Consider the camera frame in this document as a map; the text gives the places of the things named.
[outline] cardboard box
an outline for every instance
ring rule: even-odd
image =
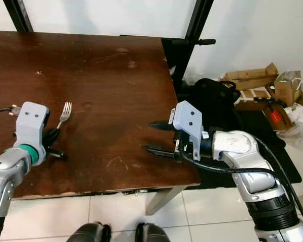
[[[292,106],[301,96],[301,72],[284,72],[274,82],[276,98]]]
[[[288,131],[293,127],[291,120],[280,104],[268,104],[263,109],[263,113],[265,114],[273,130]]]
[[[273,83],[278,76],[278,71],[273,63],[264,69],[254,69],[241,72],[228,72],[220,81],[231,81],[236,84],[236,89],[247,90],[264,87]]]
[[[298,104],[302,105],[303,106],[303,92],[301,91],[301,95],[300,97],[297,99],[296,101]]]

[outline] green ring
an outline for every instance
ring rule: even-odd
[[[38,161],[38,159],[39,159],[38,152],[30,145],[20,145],[18,148],[23,149],[29,153],[32,164],[34,164]]]

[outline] table leg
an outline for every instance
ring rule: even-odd
[[[152,198],[146,208],[146,215],[153,215],[160,210],[165,204],[171,201],[177,194],[187,188],[186,185],[175,186],[173,188],[161,189]]]

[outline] red label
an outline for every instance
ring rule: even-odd
[[[271,113],[271,119],[274,124],[277,124],[281,120],[281,117],[278,115],[278,112],[276,110]]]

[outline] black metal frame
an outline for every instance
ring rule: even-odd
[[[3,0],[10,17],[19,32],[33,32],[22,0]],[[183,75],[195,44],[214,44],[215,40],[199,40],[214,0],[196,0],[192,17],[184,39],[162,38],[169,67],[175,66],[172,76],[176,94],[182,89]]]
[[[176,93],[179,93],[182,88],[183,75],[192,55],[194,45],[197,44],[198,39],[201,36],[213,1],[214,0],[197,0],[195,3],[192,17],[185,36],[185,40],[187,40],[189,44],[182,46],[180,58],[178,59],[175,72],[173,74],[174,88]]]
[[[34,32],[22,0],[3,0],[18,32]]]

